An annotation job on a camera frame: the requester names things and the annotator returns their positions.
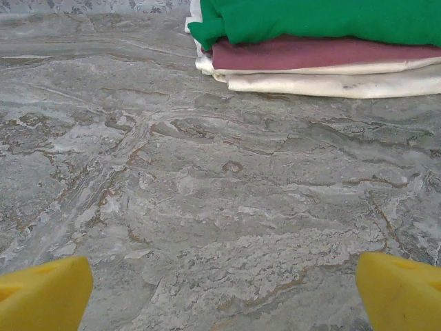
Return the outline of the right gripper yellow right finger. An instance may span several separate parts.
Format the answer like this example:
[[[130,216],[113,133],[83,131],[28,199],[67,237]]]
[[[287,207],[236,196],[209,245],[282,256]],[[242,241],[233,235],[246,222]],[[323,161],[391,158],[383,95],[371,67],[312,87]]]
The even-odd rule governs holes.
[[[364,252],[356,286],[373,330],[440,330],[439,267]]]

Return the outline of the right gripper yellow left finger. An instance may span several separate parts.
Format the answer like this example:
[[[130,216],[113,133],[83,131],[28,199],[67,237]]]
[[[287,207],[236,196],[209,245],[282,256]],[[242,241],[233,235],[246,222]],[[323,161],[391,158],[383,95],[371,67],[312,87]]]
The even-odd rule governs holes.
[[[1,275],[1,329],[78,330],[93,288],[86,257]]]

